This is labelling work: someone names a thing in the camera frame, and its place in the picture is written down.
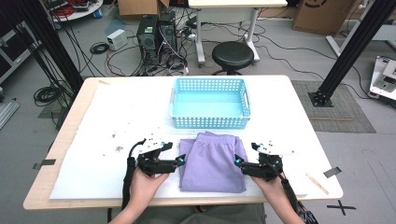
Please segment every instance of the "round stool seat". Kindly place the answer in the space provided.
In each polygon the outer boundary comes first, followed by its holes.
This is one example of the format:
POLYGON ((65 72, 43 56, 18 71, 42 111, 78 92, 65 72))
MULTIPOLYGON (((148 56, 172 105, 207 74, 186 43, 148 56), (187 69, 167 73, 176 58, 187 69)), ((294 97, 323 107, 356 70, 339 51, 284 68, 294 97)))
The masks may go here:
POLYGON ((226 70, 238 70, 248 67, 254 59, 253 50, 245 44, 228 41, 213 48, 212 58, 226 70))

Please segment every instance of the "folded cloth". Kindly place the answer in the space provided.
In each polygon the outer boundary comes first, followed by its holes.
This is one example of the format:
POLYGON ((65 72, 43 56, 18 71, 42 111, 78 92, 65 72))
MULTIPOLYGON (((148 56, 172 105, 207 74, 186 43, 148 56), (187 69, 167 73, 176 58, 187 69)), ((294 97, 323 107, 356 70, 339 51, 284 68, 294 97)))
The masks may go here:
POLYGON ((233 164, 234 154, 247 159, 242 140, 228 134, 198 133, 197 138, 181 139, 180 189, 199 192, 240 193, 246 190, 241 170, 233 164))

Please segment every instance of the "black mat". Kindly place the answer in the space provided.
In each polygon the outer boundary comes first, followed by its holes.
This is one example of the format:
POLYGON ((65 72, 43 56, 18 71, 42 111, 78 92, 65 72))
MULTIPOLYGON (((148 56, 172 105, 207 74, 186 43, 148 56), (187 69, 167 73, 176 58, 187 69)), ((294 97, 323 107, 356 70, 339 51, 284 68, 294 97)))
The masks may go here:
POLYGON ((349 89, 340 85, 332 96, 333 107, 314 107, 308 96, 315 92, 321 81, 292 81, 306 115, 316 132, 376 133, 349 89))

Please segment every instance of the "cardboard box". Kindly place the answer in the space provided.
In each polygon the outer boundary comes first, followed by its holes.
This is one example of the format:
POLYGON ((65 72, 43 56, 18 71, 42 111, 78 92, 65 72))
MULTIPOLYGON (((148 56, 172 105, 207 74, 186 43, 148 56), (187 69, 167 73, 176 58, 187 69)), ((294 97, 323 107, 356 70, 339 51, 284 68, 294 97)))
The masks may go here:
POLYGON ((160 15, 163 7, 169 7, 169 0, 119 0, 121 16, 160 15))
POLYGON ((302 0, 293 30, 335 36, 357 0, 302 0))

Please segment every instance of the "person's left hand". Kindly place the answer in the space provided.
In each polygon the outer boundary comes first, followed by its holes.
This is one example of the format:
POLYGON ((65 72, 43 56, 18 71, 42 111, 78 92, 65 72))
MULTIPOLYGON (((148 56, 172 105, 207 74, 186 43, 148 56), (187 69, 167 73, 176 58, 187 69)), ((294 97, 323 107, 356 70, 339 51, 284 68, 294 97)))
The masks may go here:
POLYGON ((137 168, 134 171, 134 178, 131 183, 130 203, 138 203, 146 208, 157 192, 157 189, 168 176, 169 174, 162 174, 157 177, 155 175, 148 176, 137 168))

